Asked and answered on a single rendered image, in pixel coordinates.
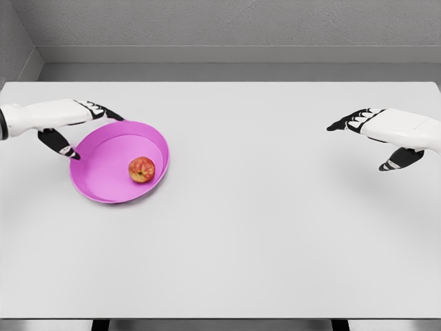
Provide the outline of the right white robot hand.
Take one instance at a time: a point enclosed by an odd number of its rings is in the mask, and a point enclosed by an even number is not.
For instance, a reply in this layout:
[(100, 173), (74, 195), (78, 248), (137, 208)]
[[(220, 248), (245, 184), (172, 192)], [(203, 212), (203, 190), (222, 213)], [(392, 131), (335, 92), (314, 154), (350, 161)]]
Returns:
[(421, 160), (424, 156), (421, 126), (430, 118), (393, 108), (365, 108), (337, 120), (327, 131), (350, 130), (381, 143), (390, 143), (398, 149), (378, 170), (388, 172), (400, 170)]

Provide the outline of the red yellow apple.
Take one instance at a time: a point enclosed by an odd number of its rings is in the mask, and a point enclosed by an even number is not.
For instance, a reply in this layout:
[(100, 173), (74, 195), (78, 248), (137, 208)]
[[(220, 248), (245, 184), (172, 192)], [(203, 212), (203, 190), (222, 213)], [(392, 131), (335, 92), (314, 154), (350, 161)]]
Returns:
[(128, 172), (130, 178), (137, 183), (147, 183), (154, 178), (155, 165), (148, 157), (137, 157), (130, 161)]

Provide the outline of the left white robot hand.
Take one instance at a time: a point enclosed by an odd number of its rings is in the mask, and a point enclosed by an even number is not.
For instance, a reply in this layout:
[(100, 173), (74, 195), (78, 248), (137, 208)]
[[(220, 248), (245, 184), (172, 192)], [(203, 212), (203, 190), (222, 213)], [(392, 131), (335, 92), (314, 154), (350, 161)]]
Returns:
[(75, 126), (104, 117), (116, 121), (125, 120), (97, 103), (72, 99), (36, 103), (30, 106), (30, 111), (34, 117), (33, 124), (38, 130), (38, 139), (56, 153), (75, 160), (80, 160), (81, 156), (57, 128)]

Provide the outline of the pink round plate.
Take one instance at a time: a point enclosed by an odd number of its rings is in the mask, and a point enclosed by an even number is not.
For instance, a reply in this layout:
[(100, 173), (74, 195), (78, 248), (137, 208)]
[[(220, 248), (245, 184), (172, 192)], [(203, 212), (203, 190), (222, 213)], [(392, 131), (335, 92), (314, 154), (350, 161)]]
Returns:
[[(101, 203), (124, 203), (153, 190), (164, 177), (170, 160), (165, 137), (154, 127), (136, 121), (116, 121), (87, 135), (76, 147), (80, 160), (70, 162), (70, 177), (85, 197)], [(137, 157), (152, 160), (152, 180), (137, 183), (129, 164)]]

